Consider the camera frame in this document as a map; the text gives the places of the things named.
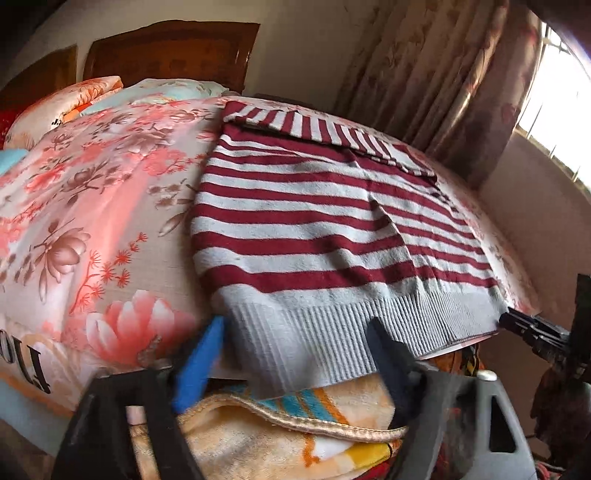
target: bed sheet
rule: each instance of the bed sheet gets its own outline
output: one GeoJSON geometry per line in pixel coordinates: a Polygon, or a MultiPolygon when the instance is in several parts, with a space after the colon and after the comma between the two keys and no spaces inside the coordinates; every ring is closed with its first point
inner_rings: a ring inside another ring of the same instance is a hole
{"type": "MultiPolygon", "coordinates": [[[[67,413],[98,368],[145,365],[210,317],[187,220],[200,163],[232,99],[125,105],[80,117],[45,135],[0,177],[0,375],[12,385],[67,413]]],[[[533,312],[526,273],[474,197],[419,152],[375,134],[437,170],[469,212],[508,304],[533,312]]],[[[241,376],[231,352],[214,374],[241,376]]]]}

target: folded sweater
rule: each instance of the folded sweater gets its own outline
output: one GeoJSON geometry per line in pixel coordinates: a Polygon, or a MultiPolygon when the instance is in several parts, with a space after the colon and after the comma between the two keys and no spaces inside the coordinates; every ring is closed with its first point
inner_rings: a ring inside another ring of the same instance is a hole
{"type": "Polygon", "coordinates": [[[404,144],[236,101],[224,122],[194,261],[258,395],[375,372],[374,316],[416,356],[496,329],[506,307],[485,254],[404,144]]]}

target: brown wooden panel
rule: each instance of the brown wooden panel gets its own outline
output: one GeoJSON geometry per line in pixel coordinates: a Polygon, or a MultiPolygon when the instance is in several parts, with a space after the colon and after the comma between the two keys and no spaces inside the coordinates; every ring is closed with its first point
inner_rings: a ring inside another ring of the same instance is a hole
{"type": "Polygon", "coordinates": [[[95,41],[84,79],[119,75],[128,87],[146,78],[212,80],[242,92],[259,24],[166,20],[95,41]]]}
{"type": "Polygon", "coordinates": [[[0,109],[32,105],[76,83],[76,45],[56,50],[15,76],[0,92],[0,109]]]}

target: pillow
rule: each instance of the pillow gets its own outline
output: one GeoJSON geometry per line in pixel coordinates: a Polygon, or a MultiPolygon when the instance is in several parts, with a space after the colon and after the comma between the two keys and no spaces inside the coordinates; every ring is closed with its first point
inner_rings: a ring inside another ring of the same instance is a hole
{"type": "Polygon", "coordinates": [[[14,121],[24,112],[24,110],[25,107],[0,111],[0,150],[4,147],[4,140],[6,139],[10,127],[12,127],[14,121]]]}
{"type": "Polygon", "coordinates": [[[64,122],[64,116],[80,105],[113,90],[121,90],[118,76],[85,80],[58,90],[27,108],[12,124],[4,148],[32,149],[50,130],[64,122]]]}
{"type": "Polygon", "coordinates": [[[13,165],[20,162],[29,153],[24,148],[12,148],[0,150],[0,177],[4,175],[13,165]]]}
{"type": "Polygon", "coordinates": [[[90,115],[106,108],[121,105],[167,103],[175,100],[219,97],[227,91],[227,88],[216,82],[198,82],[189,79],[145,79],[100,102],[94,102],[80,114],[90,115]]]}

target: window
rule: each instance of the window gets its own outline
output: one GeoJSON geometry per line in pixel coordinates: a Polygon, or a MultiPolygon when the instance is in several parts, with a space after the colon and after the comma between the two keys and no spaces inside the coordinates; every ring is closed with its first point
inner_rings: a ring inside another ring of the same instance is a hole
{"type": "Polygon", "coordinates": [[[518,130],[557,160],[573,182],[591,187],[591,79],[547,25],[538,72],[518,130]]]}

